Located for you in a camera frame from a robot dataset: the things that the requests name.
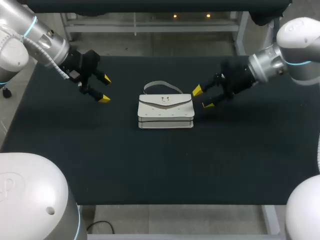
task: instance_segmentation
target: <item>robotic arm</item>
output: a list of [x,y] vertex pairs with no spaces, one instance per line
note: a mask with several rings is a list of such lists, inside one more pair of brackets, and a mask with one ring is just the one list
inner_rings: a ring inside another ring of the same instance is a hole
[[[286,23],[277,34],[277,43],[253,54],[247,65],[221,65],[222,71],[212,80],[199,84],[193,96],[205,93],[213,86],[221,86],[223,93],[203,101],[203,107],[215,107],[223,100],[258,83],[284,73],[302,86],[320,83],[320,22],[301,17]],[[318,146],[320,170],[320,139]],[[320,239],[320,175],[301,183],[291,194],[286,206],[286,239]]]
[[96,52],[79,53],[20,3],[0,0],[0,89],[25,67],[28,55],[78,84],[82,94],[89,94],[100,103],[110,101],[89,85],[92,75],[105,85],[111,83],[98,70],[100,56]]
[[258,83],[289,73],[297,84],[308,86],[320,83],[320,22],[301,17],[287,22],[277,34],[277,43],[249,56],[247,65],[229,63],[212,80],[199,84],[193,96],[221,86],[223,94],[208,97],[203,107],[215,107],[223,100],[251,88]]

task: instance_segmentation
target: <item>black cable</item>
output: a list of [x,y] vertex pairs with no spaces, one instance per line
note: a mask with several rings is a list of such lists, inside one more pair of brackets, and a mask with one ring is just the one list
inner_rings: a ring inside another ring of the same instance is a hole
[[107,223],[107,224],[109,224],[110,227],[111,227],[111,230],[112,230],[112,234],[115,234],[114,226],[112,226],[112,224],[111,224],[110,222],[108,222],[108,221],[96,221],[96,222],[90,224],[90,225],[86,228],[86,231],[88,232],[89,229],[90,229],[92,226],[94,226],[94,225],[96,225],[96,224],[99,224],[99,223]]

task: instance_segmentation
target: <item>black cushion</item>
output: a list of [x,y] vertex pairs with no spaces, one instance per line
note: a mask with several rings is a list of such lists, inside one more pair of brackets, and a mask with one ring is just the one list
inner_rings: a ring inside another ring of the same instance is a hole
[[112,84],[94,86],[108,104],[37,65],[1,151],[53,161],[80,205],[285,204],[318,174],[318,86],[285,75],[215,109],[195,98],[192,129],[138,128],[146,83],[164,80],[191,93],[224,60],[247,57],[102,57]]

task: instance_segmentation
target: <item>metal frame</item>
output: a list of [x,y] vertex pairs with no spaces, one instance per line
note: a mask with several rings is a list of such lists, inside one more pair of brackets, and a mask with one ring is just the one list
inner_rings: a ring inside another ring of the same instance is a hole
[[88,234],[88,240],[283,240],[275,206],[261,207],[267,235]]
[[115,21],[109,19],[75,19],[67,13],[54,13],[58,32],[72,41],[71,33],[207,33],[230,32],[234,36],[234,45],[238,55],[246,55],[243,39],[249,12],[242,14],[230,12],[229,20],[215,19],[210,21],[136,21],[133,13],[132,21]]
[[88,240],[281,240],[272,235],[88,234]]

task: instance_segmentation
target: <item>cable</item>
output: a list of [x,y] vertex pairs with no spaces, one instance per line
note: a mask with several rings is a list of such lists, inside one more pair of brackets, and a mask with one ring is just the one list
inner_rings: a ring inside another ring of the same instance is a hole
[[33,45],[33,46],[36,47],[38,50],[40,50],[40,53],[41,53],[42,55],[44,55],[44,56],[48,59],[48,61],[53,65],[53,67],[57,70],[57,72],[58,72],[64,79],[69,79],[69,76],[68,76],[64,71],[62,71],[62,70],[60,69],[60,67],[58,67],[58,65],[55,63],[55,61],[49,56],[49,54],[48,54],[45,50],[43,50],[42,47],[40,47],[37,43],[35,43],[35,42],[32,41],[31,39],[29,39],[29,38],[27,38],[27,37],[25,37],[25,36],[22,36],[22,35],[20,35],[20,36],[22,37],[23,40],[29,42],[31,45]]
[[107,223],[107,224],[109,224],[109,225],[110,225],[110,228],[111,228],[111,230],[112,230],[112,234],[115,234],[114,226],[112,226],[112,224],[111,224],[110,222],[108,222],[108,221],[96,221],[96,222],[90,224],[90,225],[86,228],[86,231],[89,231],[89,229],[90,229],[92,226],[94,226],[94,225],[96,225],[96,224],[99,224],[99,223]]

